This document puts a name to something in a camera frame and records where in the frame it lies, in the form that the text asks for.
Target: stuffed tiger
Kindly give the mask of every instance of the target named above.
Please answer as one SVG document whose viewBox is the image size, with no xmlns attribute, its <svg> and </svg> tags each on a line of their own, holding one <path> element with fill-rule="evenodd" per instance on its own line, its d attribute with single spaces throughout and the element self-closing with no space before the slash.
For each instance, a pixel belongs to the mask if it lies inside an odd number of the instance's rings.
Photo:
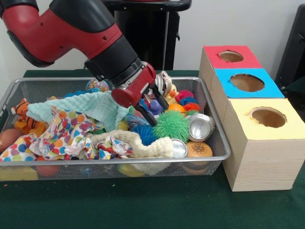
<svg viewBox="0 0 305 229">
<path fill-rule="evenodd" d="M 34 129 L 37 127 L 38 122 L 27 116 L 29 104 L 30 103 L 23 98 L 21 103 L 19 103 L 16 107 L 11 108 L 11 112 L 13 115 L 19 115 L 18 121 L 25 121 L 30 129 Z"/>
</svg>

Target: purple toy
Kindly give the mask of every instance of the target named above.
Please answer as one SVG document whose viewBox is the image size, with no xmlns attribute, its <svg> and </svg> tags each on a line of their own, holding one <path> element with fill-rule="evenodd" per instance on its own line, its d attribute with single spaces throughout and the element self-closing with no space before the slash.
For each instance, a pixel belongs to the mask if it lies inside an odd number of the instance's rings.
<svg viewBox="0 0 305 229">
<path fill-rule="evenodd" d="M 161 105 L 158 103 L 157 100 L 152 100 L 149 110 L 153 115 L 158 115 L 163 111 L 163 108 L 161 107 Z"/>
</svg>

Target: metal basket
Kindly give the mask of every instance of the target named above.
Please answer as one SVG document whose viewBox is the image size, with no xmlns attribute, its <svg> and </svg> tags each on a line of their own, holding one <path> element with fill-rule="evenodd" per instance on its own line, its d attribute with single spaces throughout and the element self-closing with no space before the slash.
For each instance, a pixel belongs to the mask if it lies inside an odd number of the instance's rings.
<svg viewBox="0 0 305 229">
<path fill-rule="evenodd" d="M 30 103 L 38 103 L 45 102 L 51 96 L 63 97 L 69 92 L 84 90 L 90 79 L 92 78 L 23 78 L 13 81 L 0 102 L 0 129 L 13 128 L 17 117 L 11 114 L 10 109 L 22 98 Z M 192 91 L 201 110 L 214 118 L 215 131 L 206 141 L 212 148 L 213 157 L 0 162 L 0 180 L 212 175 L 221 161 L 230 156 L 231 150 L 207 87 L 196 77 L 173 77 L 173 84 L 178 91 Z M 41 169 L 49 175 L 36 173 Z"/>
</svg>

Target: white wall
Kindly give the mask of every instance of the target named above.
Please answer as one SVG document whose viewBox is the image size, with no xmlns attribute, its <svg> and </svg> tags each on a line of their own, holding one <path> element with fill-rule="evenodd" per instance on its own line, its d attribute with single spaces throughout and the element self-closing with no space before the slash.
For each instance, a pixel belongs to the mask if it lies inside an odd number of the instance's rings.
<svg viewBox="0 0 305 229">
<path fill-rule="evenodd" d="M 51 0 L 37 0 L 44 12 Z M 199 69 L 203 45 L 248 45 L 264 68 L 275 77 L 298 5 L 305 0 L 193 0 L 180 13 L 181 41 L 176 45 L 175 69 Z M 47 69 L 78 69 L 86 60 L 72 51 Z M 29 64 L 15 48 L 0 21 L 0 98 L 13 79 Z"/>
<path fill-rule="evenodd" d="M 248 45 L 275 78 L 298 6 L 305 0 L 193 0 L 180 13 L 175 69 L 198 69 L 203 45 Z"/>
</svg>

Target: stacked boxes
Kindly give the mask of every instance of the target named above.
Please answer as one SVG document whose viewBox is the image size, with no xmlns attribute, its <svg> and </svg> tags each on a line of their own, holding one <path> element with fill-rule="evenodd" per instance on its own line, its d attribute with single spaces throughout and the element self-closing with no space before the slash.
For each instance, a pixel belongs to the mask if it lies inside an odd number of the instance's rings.
<svg viewBox="0 0 305 229">
<path fill-rule="evenodd" d="M 204 47 L 200 78 L 231 145 L 232 191 L 291 189 L 305 159 L 305 123 L 246 46 Z"/>
</svg>

